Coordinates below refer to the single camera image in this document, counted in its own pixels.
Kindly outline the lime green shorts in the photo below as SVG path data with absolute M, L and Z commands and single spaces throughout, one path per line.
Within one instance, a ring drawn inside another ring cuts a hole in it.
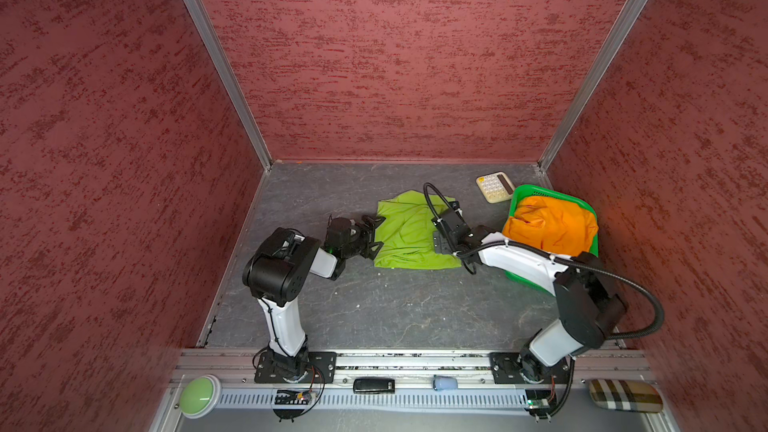
M 458 258 L 438 254 L 433 235 L 434 218 L 422 192 L 407 191 L 378 202 L 377 215 L 384 222 L 375 230 L 375 241 L 383 246 L 374 266 L 386 269 L 444 270 L 461 268 Z

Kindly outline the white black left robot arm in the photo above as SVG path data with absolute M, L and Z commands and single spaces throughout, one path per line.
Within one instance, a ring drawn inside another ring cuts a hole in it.
M 298 297 L 307 277 L 336 280 L 353 257 L 373 260 L 383 247 L 375 232 L 385 219 L 332 217 L 324 240 L 294 228 L 276 228 L 246 263 L 243 285 L 266 318 L 269 343 L 260 353 L 256 378 L 300 382 L 312 371 Z

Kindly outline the cream desk calculator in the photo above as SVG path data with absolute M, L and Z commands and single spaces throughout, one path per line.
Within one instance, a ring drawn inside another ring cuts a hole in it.
M 504 172 L 480 176 L 476 179 L 481 194 L 488 203 L 495 204 L 512 198 L 515 186 Z

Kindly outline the black usb device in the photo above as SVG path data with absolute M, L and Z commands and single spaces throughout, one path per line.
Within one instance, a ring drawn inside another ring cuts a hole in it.
M 362 395 L 394 394 L 396 382 L 385 377 L 360 377 L 353 382 L 353 392 Z

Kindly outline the light blue small object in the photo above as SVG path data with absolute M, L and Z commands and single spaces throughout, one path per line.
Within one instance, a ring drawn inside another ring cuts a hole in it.
M 435 375 L 432 381 L 433 390 L 436 392 L 446 392 L 458 389 L 458 380 L 451 376 Z

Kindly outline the left circuit board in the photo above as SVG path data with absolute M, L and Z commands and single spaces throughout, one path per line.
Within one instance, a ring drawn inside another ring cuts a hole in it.
M 276 406 L 310 406 L 315 401 L 315 394 L 309 390 L 287 390 L 279 389 L 276 391 L 274 404 Z

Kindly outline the right circuit board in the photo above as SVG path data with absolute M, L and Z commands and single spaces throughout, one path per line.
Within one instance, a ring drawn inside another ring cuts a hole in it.
M 555 408 L 557 395 L 555 392 L 543 389 L 527 389 L 525 391 L 524 409 L 527 411 L 540 411 Z

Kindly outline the plaid patterned case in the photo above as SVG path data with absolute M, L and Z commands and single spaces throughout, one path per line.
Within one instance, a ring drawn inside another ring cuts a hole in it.
M 646 382 L 592 379 L 587 385 L 592 401 L 605 410 L 656 414 L 664 408 L 659 391 Z

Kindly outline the green round push button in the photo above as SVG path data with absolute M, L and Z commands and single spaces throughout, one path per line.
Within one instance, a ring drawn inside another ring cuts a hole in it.
M 189 382 L 179 398 L 179 409 L 187 419 L 199 419 L 212 412 L 220 402 L 222 385 L 218 377 L 203 375 Z

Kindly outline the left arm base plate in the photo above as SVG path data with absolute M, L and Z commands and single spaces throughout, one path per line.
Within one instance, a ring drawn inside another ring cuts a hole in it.
M 331 383 L 334 380 L 337 354 L 300 350 L 295 357 L 278 354 L 271 349 L 253 357 L 254 382 L 259 384 Z

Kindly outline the aluminium front rail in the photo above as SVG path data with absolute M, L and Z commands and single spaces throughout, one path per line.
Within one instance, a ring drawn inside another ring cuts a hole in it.
M 488 350 L 382 350 L 340 349 L 331 383 L 259 384 L 254 382 L 252 349 L 186 349 L 170 379 L 176 399 L 189 382 L 214 375 L 222 385 L 218 407 L 222 409 L 271 410 L 391 410 L 414 412 L 524 414 L 525 391 L 562 392 L 568 381 L 574 389 L 591 379 L 619 379 L 655 383 L 645 354 L 638 350 L 600 349 L 577 358 L 565 384 L 495 384 Z M 458 380 L 458 389 L 433 390 L 435 375 Z M 353 392 L 360 377 L 385 377 L 396 382 L 394 394 L 362 395 Z M 307 407 L 276 406 L 276 391 L 309 390 L 315 401 Z

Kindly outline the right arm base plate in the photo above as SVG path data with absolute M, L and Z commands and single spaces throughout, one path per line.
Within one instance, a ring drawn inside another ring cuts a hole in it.
M 565 384 L 571 369 L 566 358 L 547 366 L 528 352 L 523 355 L 517 352 L 491 352 L 488 357 L 495 384 Z

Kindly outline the right aluminium corner post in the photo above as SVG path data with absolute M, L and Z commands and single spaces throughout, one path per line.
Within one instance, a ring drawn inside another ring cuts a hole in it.
M 625 0 L 563 119 L 538 161 L 538 167 L 544 175 L 548 173 L 558 152 L 565 144 L 648 1 Z

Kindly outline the aluminium corner post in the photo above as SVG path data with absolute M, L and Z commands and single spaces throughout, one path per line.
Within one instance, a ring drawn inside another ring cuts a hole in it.
M 648 1 L 625 0 L 563 119 L 538 161 L 538 167 L 544 175 L 548 173 L 558 152 L 565 144 Z
M 248 139 L 257 154 L 262 168 L 270 172 L 273 158 L 255 121 L 245 94 L 236 78 L 226 52 L 202 0 L 182 0 L 195 25 L 216 72 L 240 119 Z

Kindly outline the left aluminium corner post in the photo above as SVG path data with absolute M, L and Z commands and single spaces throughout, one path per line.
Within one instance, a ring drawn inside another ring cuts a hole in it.
M 202 0 L 182 0 L 195 25 L 216 72 L 240 119 L 248 139 L 257 154 L 262 168 L 270 172 L 273 158 L 255 121 L 245 94 L 236 78 L 226 52 Z

